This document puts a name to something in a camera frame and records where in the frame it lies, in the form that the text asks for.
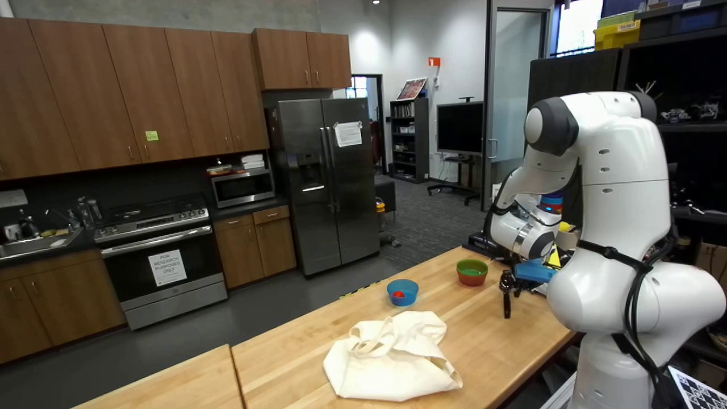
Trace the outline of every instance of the computer screen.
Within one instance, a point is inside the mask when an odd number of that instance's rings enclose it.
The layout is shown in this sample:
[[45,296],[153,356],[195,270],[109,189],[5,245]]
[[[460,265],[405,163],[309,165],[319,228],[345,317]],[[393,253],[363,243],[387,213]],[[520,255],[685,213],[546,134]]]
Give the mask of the computer screen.
[[445,153],[482,153],[485,105],[439,105],[436,106],[436,148]]

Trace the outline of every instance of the wooden countertop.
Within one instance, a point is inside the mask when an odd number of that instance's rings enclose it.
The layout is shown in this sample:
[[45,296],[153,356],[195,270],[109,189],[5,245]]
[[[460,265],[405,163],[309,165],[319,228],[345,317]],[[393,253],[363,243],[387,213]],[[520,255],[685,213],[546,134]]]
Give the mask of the wooden countertop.
[[230,345],[220,345],[172,368],[144,378],[107,396],[80,404],[81,409],[123,406],[245,406],[236,382]]
[[[474,256],[488,264],[485,287],[462,287],[456,261]],[[462,390],[411,401],[411,406],[497,406],[524,384],[571,339],[547,309],[546,297],[523,293],[514,297],[514,313],[503,318],[503,265],[463,248],[419,264],[391,280],[415,280],[420,296],[411,309],[435,311],[448,323],[440,343],[463,380]],[[360,321],[389,318],[396,309],[387,301],[381,280],[328,307],[259,334],[231,347],[238,382],[249,409],[270,406],[407,406],[387,402],[340,401],[335,396],[323,356]]]

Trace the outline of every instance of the refrigerator door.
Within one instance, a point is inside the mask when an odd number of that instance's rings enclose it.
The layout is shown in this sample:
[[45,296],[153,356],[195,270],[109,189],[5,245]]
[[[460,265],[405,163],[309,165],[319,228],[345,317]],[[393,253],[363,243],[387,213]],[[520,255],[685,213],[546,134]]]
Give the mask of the refrigerator door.
[[278,102],[299,270],[340,265],[335,179],[319,100]]
[[365,100],[323,100],[340,261],[380,253]]

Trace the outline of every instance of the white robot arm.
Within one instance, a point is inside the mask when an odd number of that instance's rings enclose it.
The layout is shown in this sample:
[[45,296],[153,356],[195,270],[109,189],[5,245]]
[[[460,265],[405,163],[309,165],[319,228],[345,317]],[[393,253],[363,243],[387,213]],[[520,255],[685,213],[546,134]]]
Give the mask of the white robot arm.
[[[515,196],[568,185],[582,163],[585,226],[547,289],[557,318],[587,332],[571,406],[649,406],[646,363],[663,367],[699,327],[724,313],[705,270],[649,259],[671,233],[669,168],[657,110],[639,94],[577,94],[533,105],[523,165],[503,185],[487,221],[501,245],[524,259],[547,255],[554,222],[523,212]],[[635,355],[615,340],[629,340]]]

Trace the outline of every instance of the oven window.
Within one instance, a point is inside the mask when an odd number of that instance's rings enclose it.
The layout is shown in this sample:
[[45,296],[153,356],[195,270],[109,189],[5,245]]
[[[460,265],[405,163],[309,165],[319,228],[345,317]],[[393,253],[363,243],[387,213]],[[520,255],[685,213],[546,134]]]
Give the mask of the oven window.
[[212,234],[107,256],[104,261],[121,302],[223,272]]
[[238,178],[238,179],[220,179],[215,181],[219,201],[235,201],[245,196],[259,196],[273,192],[270,176]]

